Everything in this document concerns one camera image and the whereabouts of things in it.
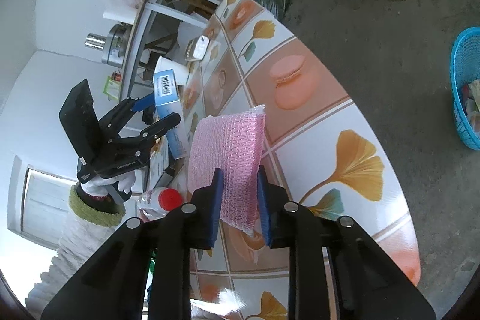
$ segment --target concrete floor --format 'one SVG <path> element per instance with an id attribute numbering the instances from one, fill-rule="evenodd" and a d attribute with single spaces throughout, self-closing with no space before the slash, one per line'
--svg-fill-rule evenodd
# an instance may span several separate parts
<path id="1" fill-rule="evenodd" d="M 350 93 L 403 187 L 440 318 L 480 262 L 480 152 L 455 132 L 452 44 L 480 0 L 292 0 L 284 19 Z"/>

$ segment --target red bottle cap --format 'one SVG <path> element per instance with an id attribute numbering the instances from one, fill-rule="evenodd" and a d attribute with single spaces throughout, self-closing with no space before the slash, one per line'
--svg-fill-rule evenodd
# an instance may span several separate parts
<path id="1" fill-rule="evenodd" d="M 183 198 L 177 190 L 168 188 L 160 193 L 158 203 L 163 210 L 172 211 L 183 204 Z"/>

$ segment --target teal leaf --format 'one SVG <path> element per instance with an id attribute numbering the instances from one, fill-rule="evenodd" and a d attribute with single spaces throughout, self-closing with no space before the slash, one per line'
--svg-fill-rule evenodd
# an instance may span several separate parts
<path id="1" fill-rule="evenodd" d="M 318 204 L 310 206 L 308 209 L 310 209 L 315 216 L 336 220 L 345 210 L 340 190 L 335 188 L 330 190 L 322 197 Z"/>
<path id="2" fill-rule="evenodd" d="M 254 42 L 251 42 L 248 46 L 247 50 L 244 52 L 245 60 L 247 63 L 251 60 L 251 57 L 254 55 L 256 49 L 256 45 Z"/>

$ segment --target laundry basket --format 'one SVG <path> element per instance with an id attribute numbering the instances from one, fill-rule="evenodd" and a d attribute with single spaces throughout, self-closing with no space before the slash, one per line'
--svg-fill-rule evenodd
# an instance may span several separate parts
<path id="1" fill-rule="evenodd" d="M 459 96 L 462 86 L 476 79 L 480 79 L 480 28 L 468 28 L 459 34 L 452 48 L 450 83 L 457 133 L 467 147 L 479 151 L 480 139 L 465 115 Z"/>

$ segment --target pink mesh fabric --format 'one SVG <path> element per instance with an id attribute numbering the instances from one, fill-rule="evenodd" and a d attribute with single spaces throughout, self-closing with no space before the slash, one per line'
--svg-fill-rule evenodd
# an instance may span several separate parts
<path id="1" fill-rule="evenodd" d="M 263 105 L 248 112 L 207 117 L 198 123 L 188 163 L 188 190 L 212 183 L 216 167 L 224 173 L 220 218 L 253 235 L 257 211 L 257 173 L 262 156 Z"/>

